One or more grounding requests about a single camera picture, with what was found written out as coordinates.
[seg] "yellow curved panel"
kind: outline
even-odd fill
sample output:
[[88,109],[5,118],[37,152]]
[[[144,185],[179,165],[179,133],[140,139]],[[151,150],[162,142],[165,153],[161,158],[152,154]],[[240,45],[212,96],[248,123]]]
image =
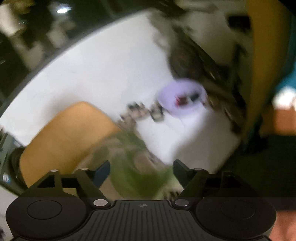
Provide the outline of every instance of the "yellow curved panel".
[[280,78],[288,50],[291,13],[278,0],[247,0],[253,30],[250,101],[244,135],[252,128]]

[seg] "bright light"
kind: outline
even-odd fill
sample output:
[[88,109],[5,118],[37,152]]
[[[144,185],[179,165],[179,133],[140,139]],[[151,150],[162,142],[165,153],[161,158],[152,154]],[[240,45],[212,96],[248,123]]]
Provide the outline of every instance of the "bright light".
[[63,7],[63,8],[61,8],[61,9],[57,10],[57,13],[66,13],[66,12],[68,12],[68,11],[69,11],[69,9]]

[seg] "orange cushion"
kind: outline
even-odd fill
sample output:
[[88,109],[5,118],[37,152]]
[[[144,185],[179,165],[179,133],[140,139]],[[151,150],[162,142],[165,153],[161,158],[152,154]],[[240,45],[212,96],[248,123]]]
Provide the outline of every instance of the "orange cushion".
[[90,149],[103,138],[119,132],[112,120],[86,102],[57,114],[26,147],[20,170],[28,187],[51,169],[72,173]]

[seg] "purple bowl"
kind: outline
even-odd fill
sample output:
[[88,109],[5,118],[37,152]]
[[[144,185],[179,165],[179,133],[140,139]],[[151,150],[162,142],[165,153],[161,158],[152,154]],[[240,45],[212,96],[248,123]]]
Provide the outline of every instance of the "purple bowl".
[[[176,98],[198,93],[199,97],[191,104],[177,106]],[[164,87],[157,96],[157,101],[171,115],[182,116],[198,110],[207,100],[207,92],[198,82],[191,79],[179,79]]]

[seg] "silver screw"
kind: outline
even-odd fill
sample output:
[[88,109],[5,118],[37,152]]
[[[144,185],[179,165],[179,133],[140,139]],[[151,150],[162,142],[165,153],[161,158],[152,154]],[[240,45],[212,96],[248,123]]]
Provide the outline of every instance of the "silver screw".
[[106,206],[107,204],[108,204],[108,201],[105,199],[94,200],[94,205],[96,205],[98,207],[103,207],[103,206]]
[[175,201],[175,204],[176,204],[177,206],[180,206],[180,207],[186,207],[186,206],[189,205],[189,201],[186,200],[186,199],[177,199],[177,200]]

